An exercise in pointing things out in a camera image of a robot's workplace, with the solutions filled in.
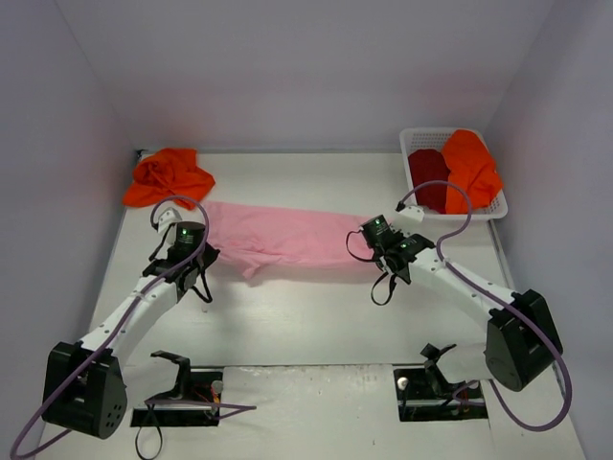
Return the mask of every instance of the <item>white wall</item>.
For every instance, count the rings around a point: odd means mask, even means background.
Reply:
[[[613,3],[559,0],[486,131],[521,288],[549,301],[589,459],[610,459],[613,381]]]
[[[137,147],[483,129],[553,0],[58,0]]]
[[[0,62],[0,458],[8,458],[41,403],[49,351],[77,339],[91,317],[134,157],[53,2],[0,2]]]

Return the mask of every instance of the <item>dark red cloth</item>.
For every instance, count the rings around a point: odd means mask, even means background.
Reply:
[[[417,187],[429,180],[447,180],[449,168],[444,162],[440,152],[434,149],[421,149],[409,155],[409,168],[413,178],[413,186]],[[415,193],[418,205],[445,214],[447,202],[447,187],[445,185],[431,185]]]

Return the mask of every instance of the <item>laundry basket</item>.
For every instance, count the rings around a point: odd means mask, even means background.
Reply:
[[[406,180],[409,185],[409,190],[413,190],[413,178],[411,177],[411,169],[409,167],[409,155],[420,149],[434,149],[441,151],[447,139],[451,137],[457,129],[463,127],[407,127],[400,133],[400,146],[402,147],[402,161],[404,162],[404,171]],[[468,129],[479,136],[481,142],[486,143],[479,131]],[[415,194],[411,195],[407,200],[407,204],[417,204]],[[473,220],[490,220],[503,218],[509,208],[505,200],[505,194],[501,190],[496,198],[490,203],[487,208],[474,210],[472,215]],[[428,219],[438,220],[465,220],[465,214],[439,214],[436,211],[431,211],[425,208],[425,213]]]

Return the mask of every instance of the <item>white table surface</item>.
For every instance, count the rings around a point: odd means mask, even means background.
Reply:
[[[198,161],[216,178],[208,196],[214,200],[369,218],[391,211],[407,191],[401,158],[394,153],[223,153],[199,155]],[[131,291],[159,242],[148,224],[149,211],[126,210],[92,328]],[[434,240],[453,228],[425,223],[420,232]],[[443,249],[492,282],[505,283],[484,222],[471,224]],[[373,305],[375,276],[266,268],[245,282],[231,267],[214,265],[208,278],[215,300],[207,312],[195,296],[186,296],[151,329],[129,365],[163,349],[189,357],[193,365],[231,366],[225,370],[224,400],[259,409],[218,428],[165,428],[160,460],[583,458],[568,419],[547,433],[525,432],[488,387],[489,421],[400,423],[391,364],[422,362],[420,350],[428,342],[473,343],[484,335],[423,287],[398,286],[390,305]],[[550,420],[561,406],[551,370],[522,393],[504,394],[529,423]],[[55,433],[57,427],[47,425],[43,440]],[[137,458],[135,433],[126,416],[108,440],[73,434],[37,458]],[[155,436],[149,438],[154,445]]]

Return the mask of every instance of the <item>pink cloth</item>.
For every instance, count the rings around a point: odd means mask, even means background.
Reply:
[[[211,230],[209,243],[219,259],[251,278],[265,265],[323,268],[360,266],[345,247],[345,238],[369,218],[299,209],[245,206],[205,201]],[[373,252],[360,235],[350,237],[350,249],[369,259]]]

